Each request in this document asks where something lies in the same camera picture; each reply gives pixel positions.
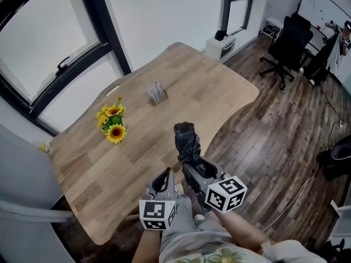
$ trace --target person's leg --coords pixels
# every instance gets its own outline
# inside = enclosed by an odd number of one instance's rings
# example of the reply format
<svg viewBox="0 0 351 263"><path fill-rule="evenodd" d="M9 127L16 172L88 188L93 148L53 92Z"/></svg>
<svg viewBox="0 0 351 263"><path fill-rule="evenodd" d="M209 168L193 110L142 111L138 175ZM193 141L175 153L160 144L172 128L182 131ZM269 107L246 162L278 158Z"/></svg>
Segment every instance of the person's leg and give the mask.
<svg viewBox="0 0 351 263"><path fill-rule="evenodd" d="M323 66L318 73L310 79L312 85L319 85L328 75L329 70Z"/></svg>
<svg viewBox="0 0 351 263"><path fill-rule="evenodd" d="M169 229L164 230L161 240L160 253L178 235L196 232L193 222L193 211L191 200L187 195L180 195L177 200L177 214L175 215Z"/></svg>
<svg viewBox="0 0 351 263"><path fill-rule="evenodd" d="M312 58L311 62L303 68L303 74L310 78L325 62L326 52L325 48L317 53L314 58Z"/></svg>
<svg viewBox="0 0 351 263"><path fill-rule="evenodd" d="M228 231L218 222L212 218L206 218L204 220L199 220L195 222L196 228L199 231L212 231L212 232L223 232L228 233Z"/></svg>

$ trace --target small box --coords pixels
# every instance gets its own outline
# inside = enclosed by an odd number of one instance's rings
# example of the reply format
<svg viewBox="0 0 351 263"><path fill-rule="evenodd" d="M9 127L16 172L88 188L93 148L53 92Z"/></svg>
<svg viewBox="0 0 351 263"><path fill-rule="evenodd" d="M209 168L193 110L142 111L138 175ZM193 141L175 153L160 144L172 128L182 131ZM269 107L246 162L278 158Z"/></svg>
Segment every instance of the small box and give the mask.
<svg viewBox="0 0 351 263"><path fill-rule="evenodd" d="M219 61L234 49L235 41L236 38L231 35L225 36L221 41L218 41L215 39L215 37L212 37L206 41L204 55Z"/></svg>
<svg viewBox="0 0 351 263"><path fill-rule="evenodd" d="M233 176L209 185L205 203L222 213L226 213L243 203L246 191L247 187L244 183L237 176Z"/></svg>
<svg viewBox="0 0 351 263"><path fill-rule="evenodd" d="M146 230L166 230L177 213L175 201L139 201L139 215Z"/></svg>
<svg viewBox="0 0 351 263"><path fill-rule="evenodd" d="M157 105L168 99L167 91L163 88L160 81L148 85L148 93L150 101L153 105Z"/></svg>

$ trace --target desk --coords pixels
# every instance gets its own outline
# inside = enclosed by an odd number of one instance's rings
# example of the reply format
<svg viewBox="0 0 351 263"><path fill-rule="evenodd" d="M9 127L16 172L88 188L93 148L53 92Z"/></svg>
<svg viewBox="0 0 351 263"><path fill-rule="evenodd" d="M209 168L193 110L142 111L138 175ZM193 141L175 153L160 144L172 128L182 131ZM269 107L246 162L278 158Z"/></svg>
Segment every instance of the desk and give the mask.
<svg viewBox="0 0 351 263"><path fill-rule="evenodd" d="M160 80L169 98L153 106L148 83ZM104 103L123 97L125 139L115 145L96 127ZM52 141L55 175L78 221L96 244L107 242L138 206L150 177L166 167L179 170L173 126L195 124L205 153L221 126L251 103L258 89L224 65L183 44L106 88L88 110Z"/></svg>

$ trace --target sunflower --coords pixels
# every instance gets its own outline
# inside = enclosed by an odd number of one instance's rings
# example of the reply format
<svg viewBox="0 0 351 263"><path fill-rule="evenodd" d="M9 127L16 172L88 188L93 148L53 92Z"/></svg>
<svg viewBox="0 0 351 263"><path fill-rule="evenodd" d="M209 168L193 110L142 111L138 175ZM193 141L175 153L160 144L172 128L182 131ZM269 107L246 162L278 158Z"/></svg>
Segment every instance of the sunflower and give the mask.
<svg viewBox="0 0 351 263"><path fill-rule="evenodd" d="M106 116L105 114L102 114L102 115L99 117L99 123L98 123L97 127L106 124L106 122L107 122L108 119L109 119L108 116Z"/></svg>
<svg viewBox="0 0 351 263"><path fill-rule="evenodd" d="M104 106L101 108L101 110L103 111L103 113L106 112L106 110L107 110L107 103L104 104Z"/></svg>
<svg viewBox="0 0 351 263"><path fill-rule="evenodd" d="M123 105L116 106L116 104L113 104L111 107L107 108L106 115L108 117L111 117L114 115L118 115L120 113L125 113L125 111L126 111L126 108Z"/></svg>
<svg viewBox="0 0 351 263"><path fill-rule="evenodd" d="M107 139L110 142L119 143L126 136L127 129L122 125L116 124L110 126L109 130L106 133Z"/></svg>

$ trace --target window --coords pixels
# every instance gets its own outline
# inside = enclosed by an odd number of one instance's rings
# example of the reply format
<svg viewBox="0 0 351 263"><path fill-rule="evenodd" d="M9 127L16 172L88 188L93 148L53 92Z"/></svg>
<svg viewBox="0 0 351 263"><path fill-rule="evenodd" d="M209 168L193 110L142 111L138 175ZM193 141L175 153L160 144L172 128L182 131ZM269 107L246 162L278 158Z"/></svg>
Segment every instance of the window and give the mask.
<svg viewBox="0 0 351 263"><path fill-rule="evenodd" d="M247 4L248 0L231 2L227 29L228 34L242 28L244 25Z"/></svg>
<svg viewBox="0 0 351 263"><path fill-rule="evenodd" d="M0 71L29 103L99 43L82 0L29 0L0 32Z"/></svg>
<svg viewBox="0 0 351 263"><path fill-rule="evenodd" d="M244 22L242 23L241 28L243 30L247 29L251 8L252 0L224 0L222 24L220 29L227 31L228 33L233 32L237 29L238 21L242 21L240 17L243 16L243 14Z"/></svg>
<svg viewBox="0 0 351 263"><path fill-rule="evenodd" d="M50 121L58 95L97 72L109 72L100 85L131 72L105 0L2 0L0 7L0 96L51 135L74 121Z"/></svg>
<svg viewBox="0 0 351 263"><path fill-rule="evenodd" d="M38 118L63 132L88 109L102 90L120 77L122 73L113 53L109 52L67 85Z"/></svg>

